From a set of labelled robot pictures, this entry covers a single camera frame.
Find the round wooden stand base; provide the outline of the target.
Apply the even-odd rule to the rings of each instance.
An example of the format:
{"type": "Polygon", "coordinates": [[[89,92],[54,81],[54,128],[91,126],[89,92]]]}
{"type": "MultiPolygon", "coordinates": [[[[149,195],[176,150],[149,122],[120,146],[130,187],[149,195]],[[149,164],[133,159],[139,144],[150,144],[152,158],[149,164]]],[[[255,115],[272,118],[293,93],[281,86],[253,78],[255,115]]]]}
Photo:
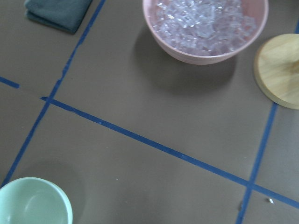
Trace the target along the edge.
{"type": "Polygon", "coordinates": [[[266,41],[254,59],[255,80],[273,102],[299,108],[299,35],[283,34],[266,41]]]}

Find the clear ice cubes pile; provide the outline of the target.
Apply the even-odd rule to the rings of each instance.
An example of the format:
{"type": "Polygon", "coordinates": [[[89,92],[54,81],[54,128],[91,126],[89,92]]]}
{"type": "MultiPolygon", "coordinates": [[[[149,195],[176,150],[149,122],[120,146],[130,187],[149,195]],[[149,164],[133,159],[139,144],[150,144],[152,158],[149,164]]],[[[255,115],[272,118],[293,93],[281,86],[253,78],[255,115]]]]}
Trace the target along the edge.
{"type": "Polygon", "coordinates": [[[197,56],[235,51],[256,30],[240,0],[159,0],[154,31],[170,46],[197,56]]]}

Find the pink bowl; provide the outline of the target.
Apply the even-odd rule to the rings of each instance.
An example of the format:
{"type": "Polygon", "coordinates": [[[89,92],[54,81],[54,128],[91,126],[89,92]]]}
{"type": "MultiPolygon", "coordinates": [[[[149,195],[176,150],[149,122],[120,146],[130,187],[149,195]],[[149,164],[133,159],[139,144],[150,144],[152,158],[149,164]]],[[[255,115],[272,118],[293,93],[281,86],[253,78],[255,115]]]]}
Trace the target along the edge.
{"type": "Polygon", "coordinates": [[[209,65],[219,63],[229,58],[232,58],[233,56],[245,50],[259,37],[259,35],[265,27],[269,14],[269,2],[267,0],[243,0],[243,14],[255,18],[256,21],[256,29],[252,33],[252,35],[246,39],[245,44],[239,47],[238,49],[226,54],[217,56],[198,56],[188,54],[173,48],[154,31],[153,24],[156,20],[154,16],[156,12],[156,4],[156,0],[142,1],[143,16],[156,43],[171,57],[179,61],[195,65],[209,65]]]}

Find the mint green bowl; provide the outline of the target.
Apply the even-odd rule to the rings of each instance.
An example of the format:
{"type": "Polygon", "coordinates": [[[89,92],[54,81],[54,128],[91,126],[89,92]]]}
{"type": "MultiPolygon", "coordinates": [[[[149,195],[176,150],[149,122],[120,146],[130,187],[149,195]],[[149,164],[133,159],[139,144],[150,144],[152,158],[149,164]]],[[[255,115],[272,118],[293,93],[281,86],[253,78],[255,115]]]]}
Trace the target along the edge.
{"type": "Polygon", "coordinates": [[[65,192],[37,177],[19,178],[0,188],[2,224],[72,224],[73,211],[65,192]]]}

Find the dark grey folded cloth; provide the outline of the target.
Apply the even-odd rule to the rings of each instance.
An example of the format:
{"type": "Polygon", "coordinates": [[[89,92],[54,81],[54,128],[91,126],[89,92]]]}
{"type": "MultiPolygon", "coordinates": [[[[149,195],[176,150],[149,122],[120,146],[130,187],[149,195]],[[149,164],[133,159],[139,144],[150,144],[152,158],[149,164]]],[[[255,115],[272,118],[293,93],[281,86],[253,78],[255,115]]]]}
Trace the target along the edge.
{"type": "Polygon", "coordinates": [[[71,34],[77,32],[90,0],[26,0],[26,17],[71,34]]]}

